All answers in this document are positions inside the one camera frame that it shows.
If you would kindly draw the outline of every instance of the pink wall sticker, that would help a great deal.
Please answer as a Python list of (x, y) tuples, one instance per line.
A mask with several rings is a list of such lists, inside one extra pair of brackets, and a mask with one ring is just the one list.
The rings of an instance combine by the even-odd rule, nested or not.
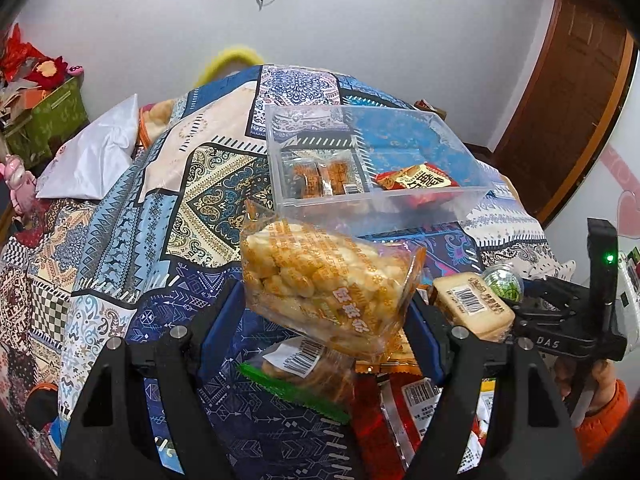
[(618, 199), (618, 235), (640, 238), (640, 182), (620, 154), (607, 144), (600, 160), (622, 188)]

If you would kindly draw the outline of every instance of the white pillow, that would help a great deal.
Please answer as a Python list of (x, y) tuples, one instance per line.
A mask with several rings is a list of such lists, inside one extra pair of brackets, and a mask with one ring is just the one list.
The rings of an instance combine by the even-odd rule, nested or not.
[(132, 164), (137, 136), (133, 94), (60, 147), (36, 183), (37, 198), (103, 199)]

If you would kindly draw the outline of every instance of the person's arm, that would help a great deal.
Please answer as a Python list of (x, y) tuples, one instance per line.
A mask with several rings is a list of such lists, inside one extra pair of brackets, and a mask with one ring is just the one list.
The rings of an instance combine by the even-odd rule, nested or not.
[[(560, 393), (565, 397), (571, 392), (570, 384), (575, 363), (558, 358), (555, 370)], [(589, 462), (600, 451), (629, 407), (625, 383), (616, 378), (616, 371), (611, 362), (596, 362), (591, 373), (598, 383), (598, 388), (584, 421), (575, 430), (584, 463)]]

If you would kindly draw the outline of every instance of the clear storage box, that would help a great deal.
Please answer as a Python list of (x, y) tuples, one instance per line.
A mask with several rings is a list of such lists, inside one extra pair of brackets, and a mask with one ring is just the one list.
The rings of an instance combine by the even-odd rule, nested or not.
[[(367, 106), (266, 107), (276, 211), (352, 236), (466, 218), (485, 172), (434, 113)], [(377, 174), (431, 164), (457, 186), (383, 190)]]

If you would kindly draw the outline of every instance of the wooden door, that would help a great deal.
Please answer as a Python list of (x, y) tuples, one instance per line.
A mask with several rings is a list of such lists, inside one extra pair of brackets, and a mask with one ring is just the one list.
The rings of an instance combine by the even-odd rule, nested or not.
[(540, 58), (494, 163), (543, 223), (597, 157), (626, 85), (633, 41), (598, 0), (556, 0)]

